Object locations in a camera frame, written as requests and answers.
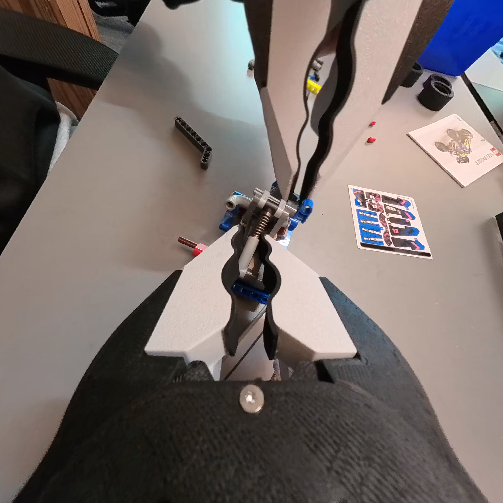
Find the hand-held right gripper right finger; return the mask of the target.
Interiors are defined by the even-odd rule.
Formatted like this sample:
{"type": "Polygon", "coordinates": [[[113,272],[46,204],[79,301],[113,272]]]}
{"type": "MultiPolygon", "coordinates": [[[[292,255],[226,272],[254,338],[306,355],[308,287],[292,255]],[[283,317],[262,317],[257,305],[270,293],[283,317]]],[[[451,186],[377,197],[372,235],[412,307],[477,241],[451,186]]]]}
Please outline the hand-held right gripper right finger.
{"type": "Polygon", "coordinates": [[[263,329],[267,357],[299,362],[351,359],[357,349],[317,272],[270,236],[263,237],[269,292],[263,329]]]}

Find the dark grey angled lego beam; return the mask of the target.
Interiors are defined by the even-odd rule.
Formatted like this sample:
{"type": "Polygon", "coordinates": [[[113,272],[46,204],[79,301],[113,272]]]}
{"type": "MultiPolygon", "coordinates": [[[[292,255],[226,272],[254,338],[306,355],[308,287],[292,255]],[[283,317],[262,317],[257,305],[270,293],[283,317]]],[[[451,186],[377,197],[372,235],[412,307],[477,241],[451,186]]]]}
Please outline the dark grey angled lego beam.
{"type": "Polygon", "coordinates": [[[174,118],[175,128],[201,153],[200,168],[207,170],[213,154],[212,147],[180,116],[174,118]]]}

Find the blue bin with white label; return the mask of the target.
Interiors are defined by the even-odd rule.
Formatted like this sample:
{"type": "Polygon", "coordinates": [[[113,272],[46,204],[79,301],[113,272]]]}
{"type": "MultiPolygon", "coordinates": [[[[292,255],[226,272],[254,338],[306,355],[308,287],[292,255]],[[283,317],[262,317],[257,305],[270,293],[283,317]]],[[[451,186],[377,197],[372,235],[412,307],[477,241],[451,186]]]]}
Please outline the blue bin with white label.
{"type": "Polygon", "coordinates": [[[501,39],[502,1],[454,1],[418,63],[460,76],[501,39]]]}

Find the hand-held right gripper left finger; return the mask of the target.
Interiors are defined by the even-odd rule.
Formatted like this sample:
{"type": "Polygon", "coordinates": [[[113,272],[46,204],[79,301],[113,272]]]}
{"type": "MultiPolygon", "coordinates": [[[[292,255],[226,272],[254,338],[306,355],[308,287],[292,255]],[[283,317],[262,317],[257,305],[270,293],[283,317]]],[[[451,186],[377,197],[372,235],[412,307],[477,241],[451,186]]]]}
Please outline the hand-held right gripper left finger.
{"type": "Polygon", "coordinates": [[[222,271],[234,254],[231,241],[237,232],[230,229],[182,269],[144,348],[148,355],[182,357],[187,364],[202,361],[220,380],[223,330],[231,314],[222,271]]]}

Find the small booklet with buggy cover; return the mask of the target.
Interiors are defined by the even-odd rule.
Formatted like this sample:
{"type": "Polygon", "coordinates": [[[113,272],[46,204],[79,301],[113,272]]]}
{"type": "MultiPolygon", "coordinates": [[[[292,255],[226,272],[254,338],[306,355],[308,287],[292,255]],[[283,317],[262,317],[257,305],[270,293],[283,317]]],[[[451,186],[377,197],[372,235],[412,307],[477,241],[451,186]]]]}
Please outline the small booklet with buggy cover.
{"type": "Polygon", "coordinates": [[[407,136],[462,188],[502,165],[502,152],[457,114],[407,136]]]}

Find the blue grey lego model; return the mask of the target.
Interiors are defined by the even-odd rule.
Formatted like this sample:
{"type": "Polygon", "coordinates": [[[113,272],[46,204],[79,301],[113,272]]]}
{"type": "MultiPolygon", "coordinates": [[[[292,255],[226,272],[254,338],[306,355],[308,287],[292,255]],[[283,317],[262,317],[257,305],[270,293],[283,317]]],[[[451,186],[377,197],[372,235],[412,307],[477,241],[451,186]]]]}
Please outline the blue grey lego model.
{"type": "Polygon", "coordinates": [[[305,223],[313,212],[314,203],[310,198],[300,199],[294,194],[292,200],[285,201],[279,196],[276,182],[270,191],[255,188],[252,198],[235,191],[225,202],[227,211],[219,225],[224,232],[235,225],[240,225],[244,231],[243,250],[239,258],[240,275],[232,291],[263,305],[267,304],[271,289],[263,284],[260,238],[270,236],[287,248],[293,230],[305,223]]]}

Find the light grey hooded garment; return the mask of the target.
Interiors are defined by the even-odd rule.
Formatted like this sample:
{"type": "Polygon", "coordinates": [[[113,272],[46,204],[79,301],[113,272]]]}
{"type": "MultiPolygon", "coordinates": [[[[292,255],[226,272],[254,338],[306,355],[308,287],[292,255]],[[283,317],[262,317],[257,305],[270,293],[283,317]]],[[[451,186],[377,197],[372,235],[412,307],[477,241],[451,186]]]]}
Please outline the light grey hooded garment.
{"type": "Polygon", "coordinates": [[[72,112],[72,110],[58,101],[56,101],[55,104],[60,116],[60,123],[57,130],[55,145],[52,153],[52,158],[50,160],[48,173],[50,173],[50,171],[53,169],[55,163],[57,162],[58,158],[65,149],[72,134],[79,124],[79,119],[72,112]]]}

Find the black rubber tyre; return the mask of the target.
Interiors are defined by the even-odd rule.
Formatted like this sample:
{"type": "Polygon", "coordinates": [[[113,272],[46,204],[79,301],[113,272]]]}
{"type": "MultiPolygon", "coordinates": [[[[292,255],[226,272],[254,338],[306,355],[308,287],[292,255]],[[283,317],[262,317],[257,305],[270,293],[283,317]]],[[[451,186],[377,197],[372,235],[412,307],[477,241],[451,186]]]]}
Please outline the black rubber tyre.
{"type": "Polygon", "coordinates": [[[438,112],[454,97],[452,83],[440,74],[431,74],[423,83],[417,95],[419,104],[428,110],[438,112]]]}
{"type": "Polygon", "coordinates": [[[423,66],[418,62],[415,62],[400,85],[404,88],[411,88],[418,81],[418,79],[422,76],[423,73],[424,73],[423,66]]]}

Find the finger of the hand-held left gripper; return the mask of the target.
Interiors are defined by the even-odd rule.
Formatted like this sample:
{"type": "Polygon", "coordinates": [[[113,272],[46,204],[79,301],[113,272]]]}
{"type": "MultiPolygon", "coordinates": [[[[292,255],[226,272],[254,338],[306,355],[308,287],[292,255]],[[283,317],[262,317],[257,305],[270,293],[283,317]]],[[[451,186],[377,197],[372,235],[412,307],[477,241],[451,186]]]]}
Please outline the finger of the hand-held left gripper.
{"type": "Polygon", "coordinates": [[[422,1],[356,1],[345,13],[335,61],[311,112],[318,143],[302,197],[314,197],[380,108],[422,1]]]}
{"type": "Polygon", "coordinates": [[[247,1],[255,83],[282,197],[290,197],[298,176],[307,72],[329,18],[330,1],[247,1]]]}

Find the dark computer monitor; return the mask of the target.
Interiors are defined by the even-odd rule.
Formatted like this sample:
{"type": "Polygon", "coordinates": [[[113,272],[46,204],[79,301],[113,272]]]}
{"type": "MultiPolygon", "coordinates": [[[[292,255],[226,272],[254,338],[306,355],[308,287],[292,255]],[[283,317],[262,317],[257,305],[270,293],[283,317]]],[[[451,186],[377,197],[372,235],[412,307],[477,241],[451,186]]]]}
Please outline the dark computer monitor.
{"type": "Polygon", "coordinates": [[[464,72],[481,110],[502,139],[502,44],[487,49],[464,72]]]}

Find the wooden cabinet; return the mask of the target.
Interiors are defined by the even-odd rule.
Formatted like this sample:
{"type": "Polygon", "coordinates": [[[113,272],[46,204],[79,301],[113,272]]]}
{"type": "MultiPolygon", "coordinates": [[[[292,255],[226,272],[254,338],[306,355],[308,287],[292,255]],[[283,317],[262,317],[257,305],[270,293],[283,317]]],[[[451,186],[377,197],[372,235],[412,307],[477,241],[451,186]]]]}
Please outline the wooden cabinet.
{"type": "MultiPolygon", "coordinates": [[[[19,1],[19,5],[23,13],[55,28],[55,39],[65,56],[65,65],[84,71],[91,56],[89,50],[102,41],[89,1],[19,1]]],[[[96,94],[83,85],[58,84],[55,79],[50,79],[49,84],[56,100],[79,119],[96,94]]]]}

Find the person's black clothed body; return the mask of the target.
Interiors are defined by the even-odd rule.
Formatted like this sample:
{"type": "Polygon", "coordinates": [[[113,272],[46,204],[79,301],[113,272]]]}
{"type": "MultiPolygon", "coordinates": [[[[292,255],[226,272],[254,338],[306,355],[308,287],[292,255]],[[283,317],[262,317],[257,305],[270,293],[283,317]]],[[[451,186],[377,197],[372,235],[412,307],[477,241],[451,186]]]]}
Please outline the person's black clothed body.
{"type": "Polygon", "coordinates": [[[1,67],[1,252],[46,180],[59,125],[51,93],[1,67]]]}

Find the lego sticker sheet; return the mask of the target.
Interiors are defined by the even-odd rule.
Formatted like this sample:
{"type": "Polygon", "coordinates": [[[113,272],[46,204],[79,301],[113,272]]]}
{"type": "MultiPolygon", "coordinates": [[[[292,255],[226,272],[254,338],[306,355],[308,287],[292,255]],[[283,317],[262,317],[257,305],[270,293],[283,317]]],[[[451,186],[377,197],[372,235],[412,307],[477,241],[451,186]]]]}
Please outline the lego sticker sheet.
{"type": "Polygon", "coordinates": [[[358,249],[433,258],[414,198],[348,185],[358,249]]]}

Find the black mesh chair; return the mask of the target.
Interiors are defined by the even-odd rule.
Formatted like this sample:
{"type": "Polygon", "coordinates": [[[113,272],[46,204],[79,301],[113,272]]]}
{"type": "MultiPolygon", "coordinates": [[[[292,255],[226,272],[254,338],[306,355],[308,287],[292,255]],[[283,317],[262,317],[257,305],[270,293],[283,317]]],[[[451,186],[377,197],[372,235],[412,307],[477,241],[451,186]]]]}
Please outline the black mesh chair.
{"type": "Polygon", "coordinates": [[[15,10],[1,8],[1,66],[33,83],[55,79],[97,91],[118,58],[101,42],[89,50],[84,71],[65,65],[65,56],[48,22],[15,10]]]}

